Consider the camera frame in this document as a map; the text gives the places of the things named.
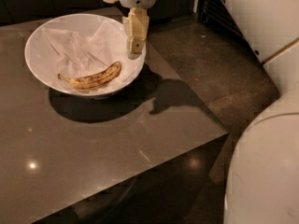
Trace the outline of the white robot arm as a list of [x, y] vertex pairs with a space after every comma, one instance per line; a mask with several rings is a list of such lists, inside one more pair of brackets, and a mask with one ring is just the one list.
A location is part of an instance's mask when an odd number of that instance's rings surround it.
[[221, 224], [299, 224], [299, 0], [221, 4], [280, 94], [235, 146]]

